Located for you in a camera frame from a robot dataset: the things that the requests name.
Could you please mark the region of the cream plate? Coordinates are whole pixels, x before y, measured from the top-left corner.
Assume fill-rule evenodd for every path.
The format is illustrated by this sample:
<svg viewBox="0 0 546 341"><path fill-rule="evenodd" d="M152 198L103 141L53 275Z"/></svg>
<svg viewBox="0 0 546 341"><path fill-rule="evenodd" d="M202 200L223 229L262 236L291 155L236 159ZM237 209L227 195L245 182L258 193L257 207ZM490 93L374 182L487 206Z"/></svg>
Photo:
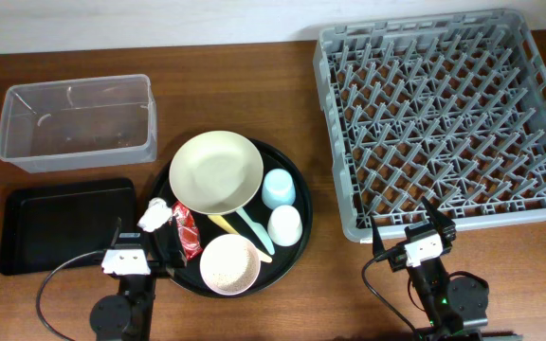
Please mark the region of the cream plate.
<svg viewBox="0 0 546 341"><path fill-rule="evenodd" d="M245 206L264 177L264 161L253 142L230 131L210 131L185 142L169 168L178 201L206 215L225 215Z"/></svg>

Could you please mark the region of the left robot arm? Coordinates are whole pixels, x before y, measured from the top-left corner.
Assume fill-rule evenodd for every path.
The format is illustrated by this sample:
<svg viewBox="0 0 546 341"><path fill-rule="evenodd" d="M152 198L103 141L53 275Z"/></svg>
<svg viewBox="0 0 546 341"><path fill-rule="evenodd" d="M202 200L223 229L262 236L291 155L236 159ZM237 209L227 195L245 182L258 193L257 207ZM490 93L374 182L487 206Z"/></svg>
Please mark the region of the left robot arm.
<svg viewBox="0 0 546 341"><path fill-rule="evenodd" d="M150 338L156 282L173 278L178 269L187 266L176 219L163 228L170 232L165 247L147 232L123 232L116 227L101 267L118 281L118 292L100 299L89 317L98 340Z"/></svg>

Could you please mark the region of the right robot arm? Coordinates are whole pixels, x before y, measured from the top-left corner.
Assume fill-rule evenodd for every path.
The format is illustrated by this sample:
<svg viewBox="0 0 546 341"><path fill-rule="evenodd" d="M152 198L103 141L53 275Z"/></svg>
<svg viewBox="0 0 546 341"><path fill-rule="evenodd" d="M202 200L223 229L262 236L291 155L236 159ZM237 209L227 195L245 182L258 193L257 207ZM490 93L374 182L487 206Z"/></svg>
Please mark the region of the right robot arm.
<svg viewBox="0 0 546 341"><path fill-rule="evenodd" d="M385 248L378 229L373 228L373 258L361 270L366 287L408 325L413 340L521 340L521 335L512 332L482 332L488 324L489 284L466 271L449 273L446 270L442 256L451 251L456 225L427 198L421 202L428 218L407 226L406 239L394 247ZM368 282L366 271L381 261L387 261L393 272L408 272L407 291L417 294L420 302L416 307L426 314L427 328L415 328Z"/></svg>

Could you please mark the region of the light blue cup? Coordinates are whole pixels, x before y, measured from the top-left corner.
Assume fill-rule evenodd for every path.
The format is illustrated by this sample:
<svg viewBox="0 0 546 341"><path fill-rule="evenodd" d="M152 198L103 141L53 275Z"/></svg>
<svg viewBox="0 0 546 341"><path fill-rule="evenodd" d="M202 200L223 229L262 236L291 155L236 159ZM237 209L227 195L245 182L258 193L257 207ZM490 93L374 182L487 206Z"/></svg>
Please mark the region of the light blue cup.
<svg viewBox="0 0 546 341"><path fill-rule="evenodd" d="M275 209L278 206L292 206L296 200L296 190L291 174L284 169L269 171L263 181L262 200Z"/></svg>

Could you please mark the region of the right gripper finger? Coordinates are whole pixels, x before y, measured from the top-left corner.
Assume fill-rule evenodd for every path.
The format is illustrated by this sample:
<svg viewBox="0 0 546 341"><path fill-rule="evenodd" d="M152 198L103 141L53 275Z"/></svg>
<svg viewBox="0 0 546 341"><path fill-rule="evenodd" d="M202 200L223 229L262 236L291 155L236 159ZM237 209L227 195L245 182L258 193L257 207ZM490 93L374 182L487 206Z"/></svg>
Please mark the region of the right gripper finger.
<svg viewBox="0 0 546 341"><path fill-rule="evenodd" d="M455 223L445 214L439 211L426 197L423 197L421 199L421 202L426 209L429 220L434 225L438 233L443 237L455 237Z"/></svg>
<svg viewBox="0 0 546 341"><path fill-rule="evenodd" d="M378 226L375 219L371 218L372 223L372 245L373 245L373 257L379 259L386 251L384 243L382 242Z"/></svg>

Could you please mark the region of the white cup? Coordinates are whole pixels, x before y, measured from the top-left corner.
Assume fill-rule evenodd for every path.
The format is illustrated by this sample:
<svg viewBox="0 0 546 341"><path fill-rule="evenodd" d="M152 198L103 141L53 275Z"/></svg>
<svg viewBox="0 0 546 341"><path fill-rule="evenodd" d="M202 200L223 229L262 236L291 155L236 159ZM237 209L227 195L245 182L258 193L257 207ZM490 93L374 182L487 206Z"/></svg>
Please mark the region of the white cup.
<svg viewBox="0 0 546 341"><path fill-rule="evenodd" d="M293 206L276 207L269 218L267 232L273 243L279 246L291 246L302 235L301 217Z"/></svg>

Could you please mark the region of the pink bowl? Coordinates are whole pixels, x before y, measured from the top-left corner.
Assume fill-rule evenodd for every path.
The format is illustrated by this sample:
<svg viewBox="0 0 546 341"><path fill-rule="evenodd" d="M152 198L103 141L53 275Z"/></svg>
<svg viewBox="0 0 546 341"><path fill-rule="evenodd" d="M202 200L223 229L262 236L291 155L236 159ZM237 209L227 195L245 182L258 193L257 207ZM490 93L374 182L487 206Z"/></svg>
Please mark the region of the pink bowl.
<svg viewBox="0 0 546 341"><path fill-rule="evenodd" d="M206 246L199 270L202 280L214 293L236 296L254 284L260 274L261 260L247 238L226 234Z"/></svg>

